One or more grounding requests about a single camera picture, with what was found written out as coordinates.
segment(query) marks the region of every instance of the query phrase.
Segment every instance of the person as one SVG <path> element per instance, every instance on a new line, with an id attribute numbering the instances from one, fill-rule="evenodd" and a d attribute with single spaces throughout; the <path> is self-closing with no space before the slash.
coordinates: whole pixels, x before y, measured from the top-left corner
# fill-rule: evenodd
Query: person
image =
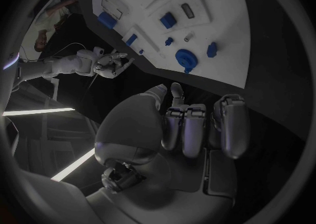
<path id="1" fill-rule="evenodd" d="M 73 13 L 81 14 L 78 0 L 54 0 L 35 22 L 35 28 L 38 31 L 34 45 L 35 51 L 44 51 L 47 44 L 46 33 L 58 30 Z"/>

